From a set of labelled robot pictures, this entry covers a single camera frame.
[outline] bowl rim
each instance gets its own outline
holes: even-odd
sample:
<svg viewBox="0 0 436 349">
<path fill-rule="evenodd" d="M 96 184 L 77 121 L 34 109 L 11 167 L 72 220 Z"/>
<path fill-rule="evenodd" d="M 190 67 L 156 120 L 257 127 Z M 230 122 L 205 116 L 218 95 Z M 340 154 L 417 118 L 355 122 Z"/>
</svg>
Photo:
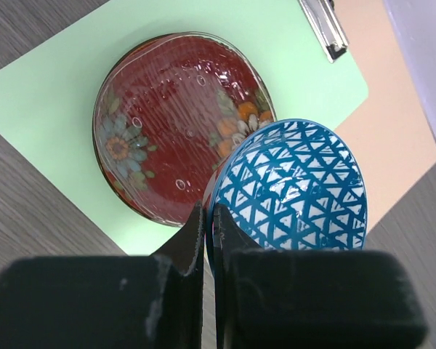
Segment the bowl rim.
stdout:
<svg viewBox="0 0 436 349">
<path fill-rule="evenodd" d="M 337 133 L 335 133 L 334 131 L 332 131 L 331 129 L 329 129 L 326 126 L 323 126 L 322 124 L 319 124 L 316 121 L 311 121 L 308 119 L 284 119 L 284 120 L 277 120 L 272 122 L 271 124 L 267 125 L 266 127 L 263 127 L 261 129 L 258 129 L 257 131 L 255 131 L 254 133 L 252 133 L 251 135 L 249 135 L 226 159 L 226 163 L 223 166 L 221 172 L 218 174 L 217 180 L 215 182 L 213 191 L 211 192 L 210 195 L 210 204 L 209 204 L 209 208 L 207 209 L 206 212 L 206 234 L 205 234 L 205 240 L 206 240 L 206 251 L 207 251 L 207 255 L 209 257 L 209 264 L 210 264 L 210 268 L 211 271 L 214 272 L 214 242 L 213 242 L 213 231 L 212 231 L 212 226 L 213 226 L 213 211 L 214 211 L 214 206 L 215 206 L 215 199 L 217 197 L 218 191 L 219 191 L 219 187 L 222 183 L 222 181 L 224 180 L 224 176 L 227 173 L 227 171 L 229 170 L 231 164 L 233 163 L 233 161 L 235 160 L 235 158 L 237 158 L 242 151 L 247 147 L 248 143 L 253 140 L 255 137 L 261 135 L 261 134 L 265 134 L 268 133 L 270 131 L 273 131 L 274 129 L 277 128 L 281 128 L 281 126 L 283 126 L 285 123 L 297 123 L 297 122 L 304 122 L 304 123 L 308 123 L 308 124 L 313 124 L 315 126 L 318 126 L 326 131 L 328 131 L 331 135 L 335 136 L 339 142 L 342 143 L 342 145 L 346 148 L 347 151 L 349 151 L 349 154 L 351 155 L 351 157 L 353 158 L 353 162 L 355 163 L 355 165 L 357 165 L 357 169 L 358 169 L 358 175 L 360 177 L 360 179 L 362 180 L 362 184 L 363 184 L 363 190 L 365 193 L 365 203 L 366 203 L 366 212 L 365 212 L 365 233 L 363 236 L 363 240 L 362 240 L 362 245 L 360 247 L 360 249 L 363 249 L 364 245 L 365 245 L 365 239 L 366 239 L 366 231 L 367 231 L 367 227 L 368 227 L 368 196 L 367 196 L 367 191 L 366 191 L 366 186 L 365 186 L 365 179 L 362 175 L 362 172 L 360 170 L 360 166 L 358 166 L 358 162 L 357 159 L 354 157 L 354 155 L 352 154 L 352 151 L 350 150 L 350 148 L 347 146 L 347 144 L 343 141 L 343 139 L 338 136 Z"/>
</svg>

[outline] table surface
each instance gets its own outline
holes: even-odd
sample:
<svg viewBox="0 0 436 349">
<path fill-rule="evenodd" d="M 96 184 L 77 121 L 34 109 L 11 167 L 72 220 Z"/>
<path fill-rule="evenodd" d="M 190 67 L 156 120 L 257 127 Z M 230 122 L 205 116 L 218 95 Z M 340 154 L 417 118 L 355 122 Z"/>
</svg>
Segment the table surface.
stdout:
<svg viewBox="0 0 436 349">
<path fill-rule="evenodd" d="M 105 0 L 0 0 L 0 68 L 104 2 Z M 399 79 L 403 76 L 398 77 L 398 73 L 387 71 L 383 79 L 389 80 L 382 84 L 372 80 L 372 75 L 375 74 L 371 56 L 379 53 L 375 49 L 369 52 L 365 45 L 362 47 L 356 44 L 356 40 L 360 39 L 355 38 L 354 30 L 360 28 L 360 23 L 367 20 L 371 23 L 383 21 L 383 35 L 389 39 L 389 36 L 392 37 L 391 28 L 385 24 L 386 16 L 381 1 L 374 0 L 370 1 L 369 5 L 358 6 L 357 12 L 352 12 L 356 1 L 338 2 L 336 11 L 339 11 L 344 29 L 351 39 L 352 54 L 370 87 L 369 99 L 337 130 L 342 137 L 350 139 L 351 148 L 354 148 L 354 152 L 357 150 L 360 160 L 367 164 L 366 167 L 368 164 L 375 164 L 367 169 L 367 177 L 370 178 L 367 183 L 370 183 L 369 193 L 375 193 L 370 205 L 374 203 L 375 207 L 380 208 L 375 211 L 377 224 L 368 235 L 367 248 L 393 253 L 408 269 L 432 329 L 426 346 L 436 348 L 436 149 L 433 148 L 434 143 L 429 142 L 425 149 L 416 150 L 419 161 L 412 163 L 413 166 L 409 164 L 412 158 L 407 157 L 407 154 L 402 155 L 403 163 L 400 165 L 401 170 L 406 167 L 407 173 L 403 176 L 405 179 L 400 181 L 400 174 L 396 174 L 392 182 L 385 183 L 389 193 L 385 194 L 386 191 L 381 185 L 381 181 L 385 180 L 382 177 L 384 173 L 381 167 L 378 168 L 382 160 L 375 158 L 371 151 L 369 153 L 365 150 L 368 147 L 365 138 L 370 137 L 369 139 L 373 140 L 375 135 L 367 132 L 362 137 L 354 137 L 352 133 L 362 125 L 365 127 L 365 123 L 372 119 L 371 114 L 376 112 L 374 108 L 383 103 L 382 98 L 385 98 L 386 94 L 398 94 L 395 90 L 404 84 L 410 84 L 406 86 L 409 90 L 406 93 L 412 96 L 414 91 L 411 82 L 403 83 L 403 80 Z M 385 37 L 367 37 L 370 48 L 384 44 Z M 394 69 L 388 69 L 400 71 L 404 74 L 404 79 L 409 79 L 400 53 L 393 44 L 392 49 L 382 52 L 381 57 L 388 62 L 397 63 L 395 68 L 392 67 Z M 389 91 L 381 91 L 382 86 L 388 86 Z M 423 120 L 420 119 L 421 110 L 416 110 L 419 108 L 417 100 L 400 101 L 399 104 L 387 107 L 395 108 L 395 113 L 416 113 L 414 117 L 417 121 L 409 125 L 408 134 L 421 130 L 420 132 L 424 132 L 422 135 L 429 141 L 431 136 L 426 122 L 423 128 Z M 406 137 L 400 141 L 402 144 L 405 142 L 405 145 L 411 142 Z M 415 143 L 407 146 L 413 148 Z M 386 162 L 397 162 L 400 152 L 390 152 L 387 156 L 389 157 Z M 0 136 L 0 269 L 16 258 L 28 255 L 122 253 L 102 231 Z M 209 273 L 205 275 L 204 289 L 203 347 L 214 348 L 213 281 Z"/>
</svg>

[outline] floral pattern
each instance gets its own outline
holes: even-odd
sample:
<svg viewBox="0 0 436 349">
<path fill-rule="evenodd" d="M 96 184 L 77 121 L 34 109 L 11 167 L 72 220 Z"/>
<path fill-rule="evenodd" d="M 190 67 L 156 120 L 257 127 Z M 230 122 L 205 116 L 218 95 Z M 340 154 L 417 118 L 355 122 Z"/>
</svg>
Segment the floral pattern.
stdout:
<svg viewBox="0 0 436 349">
<path fill-rule="evenodd" d="M 218 105 L 226 117 L 218 122 L 219 134 L 211 135 L 210 146 L 217 146 L 217 152 L 222 158 L 232 153 L 251 133 L 274 121 L 263 91 L 259 89 L 255 98 L 255 103 L 244 102 L 236 108 L 223 91 L 218 93 Z"/>
<path fill-rule="evenodd" d="M 143 170 L 142 162 L 147 159 L 149 151 L 157 150 L 157 146 L 148 145 L 149 140 L 142 135 L 142 129 L 129 126 L 124 114 L 119 114 L 114 121 L 105 118 L 100 131 L 100 143 L 105 145 L 105 156 L 111 167 L 136 189 L 146 189 L 146 178 L 153 178 L 155 174 Z M 123 186 L 120 182 L 112 184 L 117 190 Z"/>
</svg>

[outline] gray wood table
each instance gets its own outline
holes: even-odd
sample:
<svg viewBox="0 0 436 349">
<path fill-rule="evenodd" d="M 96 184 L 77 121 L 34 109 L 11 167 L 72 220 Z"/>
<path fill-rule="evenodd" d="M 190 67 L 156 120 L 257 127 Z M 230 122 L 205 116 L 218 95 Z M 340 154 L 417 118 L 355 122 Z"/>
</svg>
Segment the gray wood table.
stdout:
<svg viewBox="0 0 436 349">
<path fill-rule="evenodd" d="M 0 0 L 0 68 L 105 0 Z M 436 348 L 436 165 L 368 235 L 411 274 Z M 0 269 L 37 254 L 123 252 L 0 136 Z M 205 275 L 203 346 L 214 347 L 213 282 Z"/>
</svg>

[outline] bowl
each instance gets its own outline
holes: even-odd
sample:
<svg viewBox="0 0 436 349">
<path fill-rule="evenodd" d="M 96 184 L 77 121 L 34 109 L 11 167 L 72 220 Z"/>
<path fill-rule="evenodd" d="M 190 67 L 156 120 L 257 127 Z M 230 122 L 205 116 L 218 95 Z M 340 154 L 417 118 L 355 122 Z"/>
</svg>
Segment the bowl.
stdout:
<svg viewBox="0 0 436 349">
<path fill-rule="evenodd" d="M 108 74 L 94 108 L 94 149 L 126 204 L 181 226 L 221 159 L 274 115 L 258 73 L 232 44 L 176 33 L 135 47 Z"/>
<path fill-rule="evenodd" d="M 358 164 L 338 136 L 308 120 L 276 121 L 253 133 L 213 173 L 203 202 L 210 255 L 217 203 L 264 249 L 361 249 L 365 241 Z"/>
</svg>

